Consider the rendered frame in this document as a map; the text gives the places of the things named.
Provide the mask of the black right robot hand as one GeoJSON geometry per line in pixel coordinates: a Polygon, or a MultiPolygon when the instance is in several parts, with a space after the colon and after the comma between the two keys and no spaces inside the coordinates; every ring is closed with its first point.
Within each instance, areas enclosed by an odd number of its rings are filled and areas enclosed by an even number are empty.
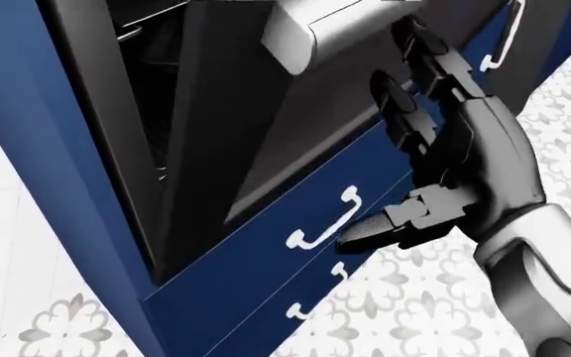
{"type": "Polygon", "coordinates": [[[336,249],[409,249],[453,228],[485,243],[545,203],[534,150],[502,100],[486,94],[465,59],[417,17],[401,18],[391,33],[414,87],[438,105],[443,122],[435,124],[388,73],[372,74],[370,92],[389,138],[409,158],[414,188],[345,228],[336,249]]]}

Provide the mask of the dark grey oven door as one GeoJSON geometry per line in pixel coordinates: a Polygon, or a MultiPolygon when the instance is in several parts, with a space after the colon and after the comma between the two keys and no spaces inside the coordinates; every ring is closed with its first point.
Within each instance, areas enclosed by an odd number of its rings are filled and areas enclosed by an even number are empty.
{"type": "Polygon", "coordinates": [[[400,68],[389,27],[294,76],[262,44],[276,0],[199,0],[184,14],[173,123],[173,276],[370,118],[367,82],[400,68]]]}

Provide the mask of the silver oven door handle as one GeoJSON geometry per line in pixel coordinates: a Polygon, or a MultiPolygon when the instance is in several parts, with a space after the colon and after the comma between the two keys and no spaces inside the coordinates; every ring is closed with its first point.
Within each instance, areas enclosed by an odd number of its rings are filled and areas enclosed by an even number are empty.
{"type": "Polygon", "coordinates": [[[297,76],[346,50],[428,0],[276,0],[263,46],[297,76]]]}

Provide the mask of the blue cabinet door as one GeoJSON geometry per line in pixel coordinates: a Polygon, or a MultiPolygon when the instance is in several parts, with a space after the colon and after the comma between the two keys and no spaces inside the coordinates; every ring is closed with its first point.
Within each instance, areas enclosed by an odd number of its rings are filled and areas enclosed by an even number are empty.
{"type": "Polygon", "coordinates": [[[498,8],[472,35],[462,54],[482,88],[500,97],[517,114],[532,92],[571,56],[571,0],[526,0],[504,63],[481,72],[484,56],[492,55],[499,46],[509,17],[508,2],[498,0],[498,8]]]}

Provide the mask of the blue drawer front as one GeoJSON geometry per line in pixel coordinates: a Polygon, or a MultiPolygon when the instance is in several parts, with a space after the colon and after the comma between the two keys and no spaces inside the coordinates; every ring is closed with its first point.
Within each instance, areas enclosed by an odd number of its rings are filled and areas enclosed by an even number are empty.
{"type": "MultiPolygon", "coordinates": [[[[392,145],[383,123],[376,124],[317,172],[323,168],[409,171],[406,157],[392,145]]],[[[165,357],[205,357],[240,323],[245,312],[251,311],[252,303],[264,291],[243,291],[250,281],[239,270],[245,265],[244,259],[250,258],[250,250],[260,246],[259,240],[244,230],[245,225],[145,300],[165,357]]]]}
{"type": "Polygon", "coordinates": [[[288,192],[261,216],[245,225],[244,230],[259,240],[240,268],[249,279],[243,291],[264,291],[252,303],[251,311],[205,357],[268,357],[302,321],[286,317],[293,300],[287,285],[312,261],[343,261],[348,273],[354,273],[370,257],[369,253],[340,255],[334,247],[337,234],[350,222],[375,213],[384,204],[395,203],[411,187],[407,169],[371,172],[367,169],[323,168],[288,192]],[[306,241],[313,241],[353,204],[341,201],[348,186],[358,188],[363,200],[357,213],[329,239],[313,250],[289,249],[286,239],[301,229],[306,241]]]}

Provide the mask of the blue kitchen cabinet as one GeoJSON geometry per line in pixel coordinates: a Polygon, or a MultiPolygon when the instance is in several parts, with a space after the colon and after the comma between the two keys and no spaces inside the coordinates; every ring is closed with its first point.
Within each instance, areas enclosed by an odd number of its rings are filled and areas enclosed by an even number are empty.
{"type": "Polygon", "coordinates": [[[0,145],[59,242],[145,357],[167,357],[111,175],[35,0],[0,0],[0,145]]]}

